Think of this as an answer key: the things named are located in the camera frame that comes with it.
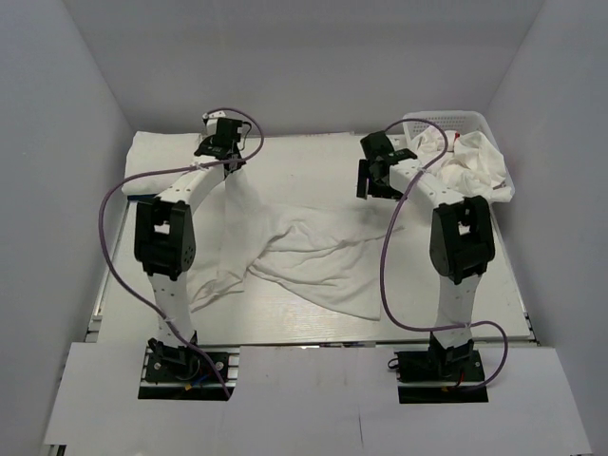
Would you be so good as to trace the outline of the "white red print t shirt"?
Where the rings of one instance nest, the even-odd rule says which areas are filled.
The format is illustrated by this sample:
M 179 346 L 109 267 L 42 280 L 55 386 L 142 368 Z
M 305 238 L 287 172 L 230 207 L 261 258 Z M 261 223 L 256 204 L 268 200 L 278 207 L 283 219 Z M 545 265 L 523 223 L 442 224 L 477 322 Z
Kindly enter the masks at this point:
M 432 184 L 465 197 L 481 196 L 489 203 L 512 200 L 504 156 L 483 132 L 441 133 L 430 126 L 409 140 L 408 148 L 427 167 L 420 184 Z

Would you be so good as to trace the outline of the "white robot print t shirt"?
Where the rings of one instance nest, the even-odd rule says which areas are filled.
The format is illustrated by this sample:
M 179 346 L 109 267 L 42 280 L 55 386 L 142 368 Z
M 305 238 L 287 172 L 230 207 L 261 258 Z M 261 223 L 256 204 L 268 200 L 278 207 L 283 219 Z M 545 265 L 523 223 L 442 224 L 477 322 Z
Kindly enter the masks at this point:
M 236 172 L 193 214 L 191 311 L 244 292 L 256 276 L 324 309 L 379 320 L 380 250 L 393 207 L 385 199 L 345 208 L 269 202 Z

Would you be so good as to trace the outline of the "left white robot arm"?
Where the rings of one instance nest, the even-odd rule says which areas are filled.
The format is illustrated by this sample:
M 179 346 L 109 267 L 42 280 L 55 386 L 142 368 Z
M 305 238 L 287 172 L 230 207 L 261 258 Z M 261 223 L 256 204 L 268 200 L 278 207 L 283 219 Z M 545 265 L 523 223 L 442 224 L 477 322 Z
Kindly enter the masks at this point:
M 242 129 L 246 121 L 215 118 L 205 121 L 211 129 L 195 151 L 194 168 L 177 178 L 152 199 L 137 205 L 135 258 L 141 263 L 159 315 L 158 336 L 148 346 L 179 381 L 198 376 L 201 356 L 191 349 L 197 332 L 191 321 L 187 272 L 196 256 L 193 214 L 212 190 L 241 164 Z

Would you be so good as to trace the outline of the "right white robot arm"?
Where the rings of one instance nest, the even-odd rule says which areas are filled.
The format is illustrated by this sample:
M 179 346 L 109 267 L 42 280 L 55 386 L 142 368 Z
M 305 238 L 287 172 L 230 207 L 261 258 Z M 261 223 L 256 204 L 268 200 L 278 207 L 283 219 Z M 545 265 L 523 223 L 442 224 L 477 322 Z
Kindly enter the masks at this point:
M 429 257 L 440 277 L 440 292 L 428 364 L 436 376 L 451 378 L 472 357 L 475 294 L 495 257 L 489 204 L 481 196 L 465 197 L 448 188 L 413 152 L 395 149 L 383 131 L 370 133 L 360 144 L 364 158 L 358 165 L 358 198 L 407 198 L 429 212 Z

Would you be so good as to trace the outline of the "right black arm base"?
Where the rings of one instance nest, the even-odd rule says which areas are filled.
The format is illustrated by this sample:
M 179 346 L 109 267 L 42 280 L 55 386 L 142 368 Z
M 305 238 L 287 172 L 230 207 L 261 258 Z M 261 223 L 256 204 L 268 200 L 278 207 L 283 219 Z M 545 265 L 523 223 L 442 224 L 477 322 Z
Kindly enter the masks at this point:
M 445 370 L 428 351 L 397 351 L 387 366 L 396 373 L 401 405 L 482 404 L 489 401 L 486 387 L 467 391 L 485 380 L 482 358 L 477 350 L 467 360 Z

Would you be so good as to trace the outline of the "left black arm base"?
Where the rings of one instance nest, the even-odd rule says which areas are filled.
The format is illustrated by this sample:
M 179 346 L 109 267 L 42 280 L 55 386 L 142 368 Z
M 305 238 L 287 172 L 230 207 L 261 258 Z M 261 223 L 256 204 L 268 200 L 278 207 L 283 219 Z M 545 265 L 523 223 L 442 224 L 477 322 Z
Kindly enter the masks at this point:
M 238 379 L 239 350 L 206 350 L 230 393 Z M 142 363 L 138 391 L 140 400 L 226 402 L 223 386 L 209 363 L 199 353 L 187 353 L 181 360 L 148 347 Z

